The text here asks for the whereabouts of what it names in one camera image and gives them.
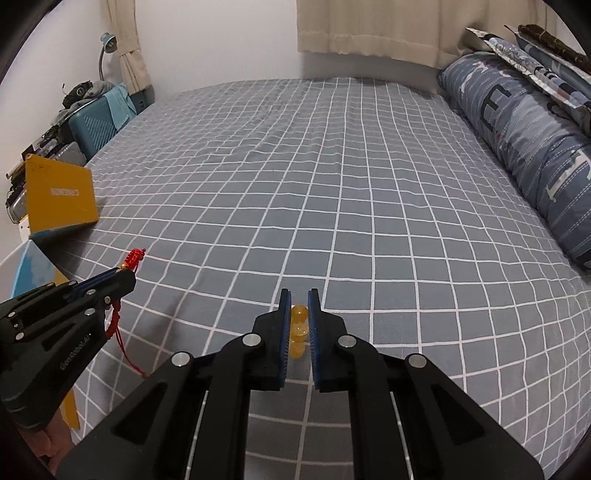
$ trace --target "curtain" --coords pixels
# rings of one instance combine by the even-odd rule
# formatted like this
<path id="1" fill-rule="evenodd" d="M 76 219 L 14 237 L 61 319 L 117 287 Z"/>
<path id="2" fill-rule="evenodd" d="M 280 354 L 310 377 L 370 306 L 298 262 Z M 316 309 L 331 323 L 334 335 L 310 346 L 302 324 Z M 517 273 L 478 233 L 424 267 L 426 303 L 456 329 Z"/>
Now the curtain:
<path id="1" fill-rule="evenodd" d="M 135 0 L 103 0 L 103 3 L 117 36 L 117 55 L 121 62 L 123 81 L 132 95 L 152 83 L 139 48 Z"/>
<path id="2" fill-rule="evenodd" d="M 542 0 L 297 0 L 298 50 L 357 53 L 444 68 L 470 51 L 466 27 L 515 41 L 504 25 L 556 33 Z"/>

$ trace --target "silver bolt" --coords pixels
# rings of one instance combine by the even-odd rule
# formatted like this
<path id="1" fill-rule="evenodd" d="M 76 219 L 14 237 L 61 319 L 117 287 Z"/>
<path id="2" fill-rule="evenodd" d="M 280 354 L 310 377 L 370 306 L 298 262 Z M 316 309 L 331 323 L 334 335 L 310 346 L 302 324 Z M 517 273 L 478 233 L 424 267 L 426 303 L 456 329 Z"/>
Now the silver bolt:
<path id="1" fill-rule="evenodd" d="M 419 353 L 414 353 L 408 357 L 408 363 L 414 368 L 424 368 L 427 366 L 427 359 Z"/>
<path id="2" fill-rule="evenodd" d="M 261 340 L 262 339 L 260 335 L 257 335 L 256 333 L 249 333 L 248 335 L 242 337 L 242 343 L 244 343 L 246 346 L 257 346 L 259 343 L 261 343 Z"/>
<path id="3" fill-rule="evenodd" d="M 187 352 L 177 352 L 170 361 L 175 367 L 183 367 L 191 361 L 191 356 Z"/>
<path id="4" fill-rule="evenodd" d="M 357 339 L 354 336 L 351 335 L 343 335 L 339 337 L 339 340 L 337 340 L 339 345 L 343 348 L 351 348 L 355 345 L 357 345 Z"/>

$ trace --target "blue cloth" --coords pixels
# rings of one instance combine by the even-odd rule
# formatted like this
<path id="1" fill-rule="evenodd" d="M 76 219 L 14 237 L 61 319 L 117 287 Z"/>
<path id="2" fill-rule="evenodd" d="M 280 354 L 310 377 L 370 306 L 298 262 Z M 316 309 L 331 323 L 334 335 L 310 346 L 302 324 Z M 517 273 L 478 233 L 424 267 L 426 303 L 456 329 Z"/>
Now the blue cloth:
<path id="1" fill-rule="evenodd" d="M 132 118 L 136 117 L 137 112 L 134 103 L 131 101 L 131 97 L 124 83 L 120 83 L 109 90 L 105 94 L 105 98 L 109 102 L 111 117 L 113 117 L 113 124 L 117 131 L 127 125 Z"/>

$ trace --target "red tassel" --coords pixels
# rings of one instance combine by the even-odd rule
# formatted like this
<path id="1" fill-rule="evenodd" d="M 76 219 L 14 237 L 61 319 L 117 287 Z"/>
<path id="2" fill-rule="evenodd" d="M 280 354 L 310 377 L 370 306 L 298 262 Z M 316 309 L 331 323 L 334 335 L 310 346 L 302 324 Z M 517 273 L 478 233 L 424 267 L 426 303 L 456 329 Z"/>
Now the red tassel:
<path id="1" fill-rule="evenodd" d="M 144 259 L 146 250 L 145 248 L 140 250 L 139 248 L 134 248 L 129 255 L 127 255 L 127 257 L 125 257 L 125 260 L 123 261 L 123 263 L 121 264 L 121 268 L 129 268 L 132 272 L 136 272 L 136 270 L 138 269 L 139 263 Z M 137 365 L 135 365 L 127 356 L 127 352 L 125 351 L 125 345 L 123 343 L 123 337 L 121 336 L 121 330 L 119 330 L 119 320 L 121 318 L 121 315 L 119 314 L 119 312 L 121 311 L 121 301 L 120 300 L 115 300 L 112 303 L 113 305 L 113 315 L 111 317 L 111 323 L 109 324 L 109 327 L 107 328 L 105 335 L 108 339 L 110 339 L 113 335 L 115 335 L 115 338 L 117 339 L 117 343 L 119 344 L 119 348 L 121 348 L 121 352 L 123 352 L 123 356 L 125 357 L 125 360 L 127 360 L 127 363 L 129 363 L 129 365 L 131 366 L 131 368 L 133 368 L 137 373 L 139 373 L 142 378 L 148 378 L 148 374 L 146 374 L 146 372 L 144 372 L 140 367 L 138 367 Z"/>

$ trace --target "mattress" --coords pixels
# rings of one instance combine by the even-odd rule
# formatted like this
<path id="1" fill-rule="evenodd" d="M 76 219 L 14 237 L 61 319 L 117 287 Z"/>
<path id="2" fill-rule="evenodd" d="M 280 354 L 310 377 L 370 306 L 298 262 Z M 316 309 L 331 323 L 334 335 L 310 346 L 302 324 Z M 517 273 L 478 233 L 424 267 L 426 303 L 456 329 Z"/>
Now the mattress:
<path id="1" fill-rule="evenodd" d="M 146 248 L 129 357 L 218 351 L 282 288 L 381 352 L 422 352 L 550 476 L 589 427 L 589 279 L 437 95 L 372 79 L 263 80 L 148 108 L 89 163 L 100 221 L 55 246 L 71 278 Z M 83 437 L 141 382 L 114 340 L 75 386 Z M 248 479 L 353 478 L 346 394 L 309 355 L 253 392 Z"/>

